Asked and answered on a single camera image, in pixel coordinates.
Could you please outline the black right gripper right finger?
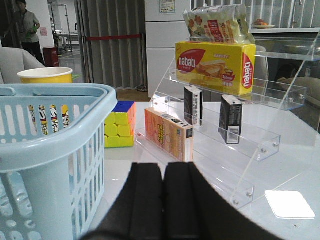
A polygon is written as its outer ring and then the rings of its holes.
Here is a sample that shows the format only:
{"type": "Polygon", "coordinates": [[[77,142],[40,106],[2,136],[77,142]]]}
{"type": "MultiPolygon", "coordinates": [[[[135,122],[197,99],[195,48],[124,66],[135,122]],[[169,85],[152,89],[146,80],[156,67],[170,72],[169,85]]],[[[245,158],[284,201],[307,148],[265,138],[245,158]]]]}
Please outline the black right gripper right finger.
{"type": "Polygon", "coordinates": [[[167,240],[277,240],[224,200],[192,162],[169,163],[164,175],[167,240]]]}

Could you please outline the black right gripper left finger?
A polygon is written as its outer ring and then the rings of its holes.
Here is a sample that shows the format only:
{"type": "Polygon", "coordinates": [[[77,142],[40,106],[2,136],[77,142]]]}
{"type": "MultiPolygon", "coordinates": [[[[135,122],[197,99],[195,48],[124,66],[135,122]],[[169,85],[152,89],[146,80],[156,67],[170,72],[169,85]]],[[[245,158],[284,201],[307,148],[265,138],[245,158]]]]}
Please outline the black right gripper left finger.
{"type": "Polygon", "coordinates": [[[156,163],[131,165],[128,178],[97,229],[83,240],[160,240],[163,180],[156,163]]]}

